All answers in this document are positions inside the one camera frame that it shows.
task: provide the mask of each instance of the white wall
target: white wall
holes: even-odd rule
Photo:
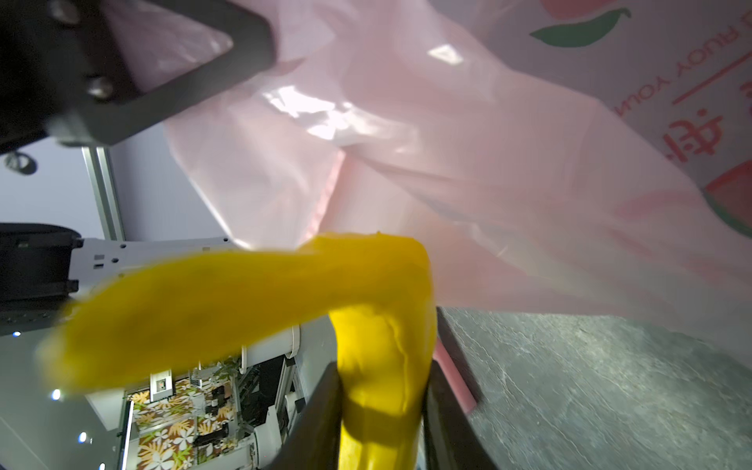
[[[92,406],[99,420],[106,430],[120,428],[121,416],[123,411],[123,397],[126,391],[124,389],[99,390],[94,393],[87,393],[86,400]]]
[[[83,396],[50,399],[35,351],[47,330],[0,336],[0,463],[7,470],[114,470],[120,438]],[[79,444],[80,432],[92,438]]]
[[[300,349],[295,362],[306,400],[311,398],[324,369],[336,360],[337,337],[329,315],[303,323],[300,326]]]
[[[0,166],[0,222],[49,223],[101,238],[81,150],[46,138],[21,151],[37,161],[38,170],[25,176]]]
[[[162,124],[115,145],[110,157],[127,240],[225,235],[172,158]]]

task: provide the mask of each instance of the metal pole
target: metal pole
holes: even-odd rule
[[[94,199],[105,239],[125,241],[109,151],[104,147],[82,147],[81,151],[94,189]]]

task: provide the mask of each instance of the metal screw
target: metal screw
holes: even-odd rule
[[[96,99],[101,99],[102,101],[109,99],[114,91],[115,88],[107,77],[92,78],[89,80],[88,87],[86,88],[86,92],[89,93],[90,96],[93,96]]]
[[[11,171],[25,175],[37,171],[37,162],[32,157],[15,150],[5,157],[5,166]]]
[[[81,21],[78,8],[71,0],[50,0],[47,9],[55,21],[66,26],[76,26]]]

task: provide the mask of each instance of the red chinese character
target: red chinese character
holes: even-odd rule
[[[700,117],[705,117],[707,114],[708,110],[706,109],[697,111],[697,115]],[[679,141],[686,142],[686,144],[679,148],[679,144],[671,137],[671,135],[664,134],[663,141],[673,152],[666,155],[666,158],[670,160],[676,157],[680,162],[686,162],[687,156],[684,155],[684,152],[689,152],[690,150],[692,150],[695,155],[699,155],[700,153],[715,155],[715,146],[720,142],[720,138],[723,136],[723,130],[718,124],[721,120],[723,120],[723,116],[714,117],[700,127],[695,127],[694,124],[687,120],[679,120],[675,123],[669,124],[669,129],[684,128],[686,132],[679,138]]]

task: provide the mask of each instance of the floral patterned fabric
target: floral patterned fabric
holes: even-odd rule
[[[185,470],[196,458],[193,419],[142,435],[138,439],[137,470]]]
[[[136,469],[185,470],[235,449],[238,442],[233,438],[224,438],[217,445],[208,444],[199,449],[193,446],[197,436],[222,429],[224,423],[235,418],[235,407],[230,401],[216,416],[193,407],[193,396],[204,393],[206,402],[210,402],[211,391],[221,385],[231,386],[230,383],[210,384],[199,389],[190,380],[183,379],[175,383],[174,396],[154,403],[149,400],[149,390],[133,393],[130,399],[134,402],[134,419],[139,429],[157,426],[138,439]]]

